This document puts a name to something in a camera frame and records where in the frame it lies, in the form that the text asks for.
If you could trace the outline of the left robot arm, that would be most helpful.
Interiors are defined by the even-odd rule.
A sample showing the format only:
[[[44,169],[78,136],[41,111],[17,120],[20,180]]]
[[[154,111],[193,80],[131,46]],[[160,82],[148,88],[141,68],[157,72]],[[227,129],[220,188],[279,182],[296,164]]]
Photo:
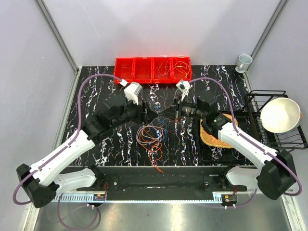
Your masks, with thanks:
[[[105,175],[95,166],[66,174],[62,171],[110,136],[114,128],[131,121],[148,125],[157,116],[146,102],[135,104],[125,98],[105,100],[86,118],[81,128],[52,153],[30,166],[21,164],[16,170],[18,187],[24,189],[36,208],[44,207],[57,195],[71,190],[103,189]]]

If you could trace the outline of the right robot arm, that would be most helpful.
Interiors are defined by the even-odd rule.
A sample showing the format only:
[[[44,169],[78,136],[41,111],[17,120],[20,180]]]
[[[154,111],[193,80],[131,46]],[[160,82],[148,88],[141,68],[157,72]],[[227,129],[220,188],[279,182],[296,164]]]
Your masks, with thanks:
[[[219,187],[229,191],[234,186],[259,189],[271,200],[278,199],[299,182],[292,155],[277,150],[255,140],[243,132],[221,113],[215,102],[199,97],[196,103],[175,99],[161,115],[177,121],[182,116],[198,119],[200,127],[219,141],[223,141],[244,155],[255,168],[230,167],[218,179]]]

